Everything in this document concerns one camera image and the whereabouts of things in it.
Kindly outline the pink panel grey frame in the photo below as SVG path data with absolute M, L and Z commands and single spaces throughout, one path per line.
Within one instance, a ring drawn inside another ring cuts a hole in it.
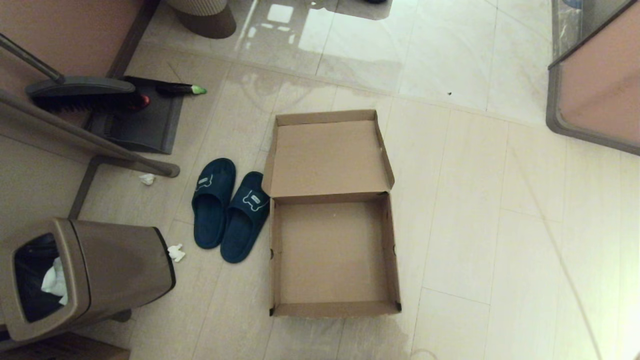
M 640 157 L 640 0 L 551 0 L 551 132 Z

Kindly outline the grey broom black bristles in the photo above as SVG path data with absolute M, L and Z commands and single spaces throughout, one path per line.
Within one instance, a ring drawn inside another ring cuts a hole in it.
M 1 32 L 0 47 L 48 77 L 25 87 L 26 96 L 39 109 L 51 113 L 140 111 L 151 103 L 149 96 L 126 80 L 63 75 Z

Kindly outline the brown cardboard shoe box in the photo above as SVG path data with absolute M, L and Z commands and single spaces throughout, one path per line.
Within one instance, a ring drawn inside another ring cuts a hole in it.
M 376 110 L 275 116 L 262 182 L 270 316 L 402 312 L 394 182 Z

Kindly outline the dark grey dustpan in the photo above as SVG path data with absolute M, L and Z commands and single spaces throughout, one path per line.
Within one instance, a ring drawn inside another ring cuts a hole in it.
M 94 112 L 85 130 L 126 150 L 171 155 L 178 132 L 183 96 L 157 91 L 160 80 L 123 76 L 150 98 L 139 111 Z

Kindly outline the grey metal furniture leg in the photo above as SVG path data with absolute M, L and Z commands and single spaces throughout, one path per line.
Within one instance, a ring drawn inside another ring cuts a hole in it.
M 50 114 L 26 100 L 0 88 L 0 117 L 16 130 L 34 130 L 36 144 L 69 147 L 89 156 L 87 169 L 71 205 L 68 218 L 77 220 L 89 193 L 98 168 L 102 165 L 121 167 L 140 173 L 175 178 L 181 169 L 172 162 L 156 161 L 126 150 L 102 137 L 75 126 L 59 116 Z

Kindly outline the white tissue in bin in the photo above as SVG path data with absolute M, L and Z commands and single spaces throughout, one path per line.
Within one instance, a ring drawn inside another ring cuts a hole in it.
M 66 306 L 69 300 L 66 276 L 61 257 L 56 257 L 52 266 L 45 272 L 40 290 L 44 293 L 59 297 L 58 303 Z

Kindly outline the black stick green tip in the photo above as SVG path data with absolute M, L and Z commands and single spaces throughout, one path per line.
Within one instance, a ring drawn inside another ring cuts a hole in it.
M 194 84 L 163 82 L 155 85 L 155 90 L 164 96 L 198 96 L 208 93 L 205 88 Z

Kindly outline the pink panel dark frame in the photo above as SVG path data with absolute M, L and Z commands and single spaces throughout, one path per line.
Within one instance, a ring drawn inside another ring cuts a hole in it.
M 159 3 L 0 0 L 0 35 L 62 75 L 119 78 Z

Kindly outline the navy blue slipper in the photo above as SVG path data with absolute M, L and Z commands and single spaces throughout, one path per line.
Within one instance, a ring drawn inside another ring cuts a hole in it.
M 269 217 L 271 198 L 262 188 L 263 178 L 258 171 L 247 173 L 227 207 L 221 256 L 229 264 L 249 256 Z
M 199 248 L 214 249 L 222 243 L 235 181 L 235 164 L 224 157 L 206 164 L 199 174 L 191 200 L 193 235 Z

